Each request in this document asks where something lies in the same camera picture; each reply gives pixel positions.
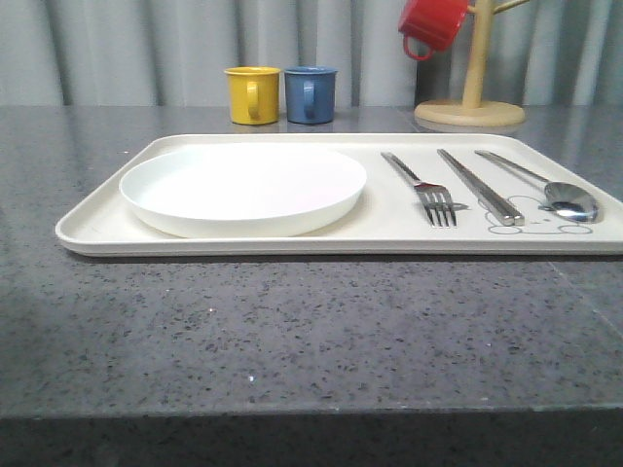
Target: yellow mug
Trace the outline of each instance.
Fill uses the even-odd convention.
[[[232,122],[264,125],[279,120],[280,71],[270,66],[239,66],[225,70]]]

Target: gray curtain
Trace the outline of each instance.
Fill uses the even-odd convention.
[[[460,98],[473,18],[426,62],[405,0],[0,0],[0,105],[226,106],[223,69],[334,66],[338,106]],[[484,97],[623,103],[623,1],[531,0],[495,17]]]

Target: mug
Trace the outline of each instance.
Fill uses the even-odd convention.
[[[328,66],[295,66],[283,71],[289,122],[315,125],[333,120],[337,72]]]
[[[415,60],[426,60],[433,52],[448,49],[463,23],[469,0],[409,0],[398,23],[404,35],[402,47],[405,54]],[[409,49],[413,37],[428,46],[425,55],[417,55]]]
[[[239,66],[225,70],[232,122],[264,125],[279,120],[280,71],[270,66]]]

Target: mug handle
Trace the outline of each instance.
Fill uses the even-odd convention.
[[[431,47],[428,47],[428,53],[426,55],[417,55],[411,52],[409,49],[409,36],[404,35],[402,37],[402,48],[405,50],[405,54],[407,54],[410,58],[414,58],[415,60],[428,60],[432,57],[432,53],[434,50]]]
[[[314,101],[315,88],[313,81],[305,81],[303,83],[303,105],[305,106],[305,116],[308,119],[313,118],[313,101]]]
[[[246,99],[248,102],[249,115],[252,119],[260,118],[260,99],[257,91],[257,83],[249,81],[246,84]]]

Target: tray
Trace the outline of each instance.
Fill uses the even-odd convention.
[[[339,151],[363,164],[368,182],[355,207],[339,221],[292,237],[180,238],[139,221],[118,185],[129,169],[188,146],[245,142],[296,143]],[[444,148],[526,215],[522,228],[503,227],[437,155]],[[575,183],[601,205],[596,224],[582,225],[540,210],[540,185],[521,180],[473,153],[500,153],[552,180]],[[455,229],[431,228],[411,187],[380,155],[390,151],[423,180],[446,185],[458,211]],[[490,134],[331,133],[188,134],[152,142],[63,216],[60,243],[86,256],[221,256],[284,254],[620,254],[623,203],[526,144]]]

